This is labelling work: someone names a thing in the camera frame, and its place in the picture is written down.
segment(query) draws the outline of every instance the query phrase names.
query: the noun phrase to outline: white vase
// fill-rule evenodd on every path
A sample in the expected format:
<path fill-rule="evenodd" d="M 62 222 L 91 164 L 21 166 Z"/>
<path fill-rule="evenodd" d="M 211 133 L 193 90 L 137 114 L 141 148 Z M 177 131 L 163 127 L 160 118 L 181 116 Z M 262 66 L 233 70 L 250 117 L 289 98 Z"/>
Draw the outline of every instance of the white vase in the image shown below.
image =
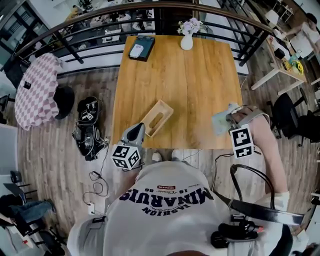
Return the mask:
<path fill-rule="evenodd" d="M 180 43 L 180 46 L 185 51 L 191 50 L 192 46 L 194 46 L 194 42 L 192 41 L 192 34 L 186 34 Z"/>

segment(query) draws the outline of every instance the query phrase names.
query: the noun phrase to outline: shoe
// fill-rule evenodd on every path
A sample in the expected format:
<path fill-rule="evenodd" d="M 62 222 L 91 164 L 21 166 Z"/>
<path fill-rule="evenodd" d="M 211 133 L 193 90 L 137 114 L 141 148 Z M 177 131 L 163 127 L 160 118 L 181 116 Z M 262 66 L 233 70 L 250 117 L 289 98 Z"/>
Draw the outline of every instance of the shoe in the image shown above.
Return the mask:
<path fill-rule="evenodd" d="M 159 152 L 154 152 L 152 154 L 152 160 L 156 162 L 162 162 L 162 156 L 160 155 Z"/>
<path fill-rule="evenodd" d="M 179 149 L 174 149 L 172 151 L 171 159 L 175 159 L 176 161 L 180 161 L 180 162 L 183 160 Z"/>
<path fill-rule="evenodd" d="M 48 202 L 50 205 L 51 205 L 51 211 L 54 213 L 54 214 L 56 214 L 57 213 L 57 209 L 56 209 L 56 207 L 55 207 L 55 204 L 54 204 L 54 202 L 51 200 L 51 199 L 47 199 L 47 200 L 44 200 L 44 201 L 46 201 L 46 202 Z"/>

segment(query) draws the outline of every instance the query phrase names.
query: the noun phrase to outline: round table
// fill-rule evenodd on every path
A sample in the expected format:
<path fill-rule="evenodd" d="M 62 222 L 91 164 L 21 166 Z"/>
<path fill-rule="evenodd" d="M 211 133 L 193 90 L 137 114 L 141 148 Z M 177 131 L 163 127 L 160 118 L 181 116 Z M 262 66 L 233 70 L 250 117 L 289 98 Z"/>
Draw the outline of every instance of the round table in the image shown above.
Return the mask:
<path fill-rule="evenodd" d="M 52 53 L 45 53 L 34 60 L 24 73 L 14 105 L 16 120 L 23 129 L 28 131 L 30 127 L 39 126 L 59 114 L 60 106 L 54 96 L 60 70 L 60 59 Z"/>

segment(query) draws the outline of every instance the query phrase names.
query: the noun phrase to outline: white t-shirt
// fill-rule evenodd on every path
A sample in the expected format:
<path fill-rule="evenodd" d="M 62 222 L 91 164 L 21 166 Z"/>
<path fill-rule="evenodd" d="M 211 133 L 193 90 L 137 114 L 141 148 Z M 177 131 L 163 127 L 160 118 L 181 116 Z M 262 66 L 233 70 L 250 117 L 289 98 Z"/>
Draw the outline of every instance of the white t-shirt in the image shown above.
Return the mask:
<path fill-rule="evenodd" d="M 128 21 L 130 19 L 131 19 L 131 16 L 127 13 L 124 14 L 124 17 L 117 18 L 118 22 Z M 123 29 L 123 31 L 131 31 L 131 23 L 121 24 L 121 28 Z"/>
<path fill-rule="evenodd" d="M 289 192 L 277 194 L 275 207 L 285 211 Z M 270 197 L 258 202 L 270 206 Z M 104 256 L 166 256 L 181 251 L 218 255 L 210 237 L 230 222 L 228 206 L 209 189 L 206 177 L 183 162 L 160 162 L 144 168 L 135 185 L 107 211 Z M 228 256 L 268 256 L 282 234 L 282 224 L 264 226 L 252 242 L 231 243 Z"/>
<path fill-rule="evenodd" d="M 310 53 L 312 53 L 312 51 L 314 50 L 309 42 L 309 40 L 307 39 L 307 37 L 304 35 L 304 32 L 306 32 L 311 41 L 315 44 L 318 40 L 320 40 L 320 34 L 318 33 L 318 31 L 314 31 L 312 30 L 308 23 L 304 22 L 302 24 L 302 29 L 299 31 L 299 33 L 292 38 L 292 40 L 290 41 L 291 45 L 293 46 L 293 48 L 295 49 L 296 52 L 300 52 L 300 55 L 302 58 L 307 57 Z"/>

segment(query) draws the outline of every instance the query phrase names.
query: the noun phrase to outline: wooden floor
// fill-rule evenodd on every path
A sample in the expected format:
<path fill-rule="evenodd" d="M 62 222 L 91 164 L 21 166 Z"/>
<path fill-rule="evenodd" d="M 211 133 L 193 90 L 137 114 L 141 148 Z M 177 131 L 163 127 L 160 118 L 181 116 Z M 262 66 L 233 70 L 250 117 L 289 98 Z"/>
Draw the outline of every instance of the wooden floor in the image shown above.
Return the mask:
<path fill-rule="evenodd" d="M 240 76 L 240 84 L 243 83 L 241 93 L 244 104 L 256 105 L 270 113 L 266 102 L 273 103 L 277 99 L 277 91 L 281 90 L 293 81 L 290 77 L 280 74 L 269 80 L 257 90 L 250 90 L 250 86 L 271 70 L 270 57 L 266 50 L 260 48 L 249 60 L 249 76 L 244 81 Z M 59 79 L 61 86 L 71 86 L 75 91 L 75 104 L 71 114 L 64 120 L 46 123 L 40 127 L 33 127 L 30 131 L 18 129 L 18 166 L 25 183 L 30 183 L 32 189 L 37 189 L 37 197 L 42 199 L 51 198 L 57 208 L 57 215 L 49 215 L 47 221 L 50 224 L 58 223 L 60 228 L 68 233 L 79 218 L 88 214 L 88 206 L 83 202 L 83 193 L 93 191 L 93 182 L 89 178 L 89 172 L 99 172 L 105 158 L 106 151 L 102 151 L 98 160 L 87 162 L 78 151 L 72 132 L 77 120 L 78 102 L 90 95 L 96 96 L 104 102 L 103 112 L 100 118 L 101 132 L 106 138 L 111 135 L 111 122 L 113 103 L 118 77 L 118 68 L 109 68 L 76 75 L 69 75 Z M 307 110 L 315 110 L 314 93 L 308 84 L 303 89 L 308 98 L 308 106 L 302 103 L 297 112 L 305 115 Z M 293 101 L 300 97 L 298 88 L 290 91 L 289 96 Z M 8 108 L 7 117 L 9 122 L 15 125 L 13 105 Z M 300 138 L 291 140 L 282 138 L 278 140 L 281 158 L 287 174 L 290 190 L 290 201 L 288 210 L 296 213 L 305 213 L 311 207 L 310 193 L 314 191 L 317 175 L 317 153 L 316 144 L 310 144 L 309 140 L 304 142 L 302 148 L 298 148 Z M 155 149 L 145 149 L 143 159 L 146 164 L 150 163 L 152 153 Z M 165 159 L 170 158 L 170 150 L 160 151 Z M 212 184 L 215 174 L 215 158 L 228 153 L 228 150 L 181 150 L 181 156 L 186 158 L 191 165 L 198 168 Z M 230 178 L 230 166 L 238 163 L 233 158 L 220 158 L 217 162 L 217 179 L 215 189 L 228 197 L 235 197 L 235 188 Z M 259 170 L 265 170 L 262 156 L 254 155 L 241 163 L 252 166 Z M 106 158 L 102 170 L 102 176 L 109 184 L 109 196 L 107 201 L 112 201 L 115 190 L 121 182 L 121 171 L 116 169 L 110 160 L 110 154 Z M 263 182 L 247 170 L 240 170 L 237 174 L 243 199 L 254 202 L 259 199 L 264 191 Z M 106 197 L 94 194 L 85 196 L 86 202 L 92 201 L 96 204 L 98 212 L 105 209 Z"/>

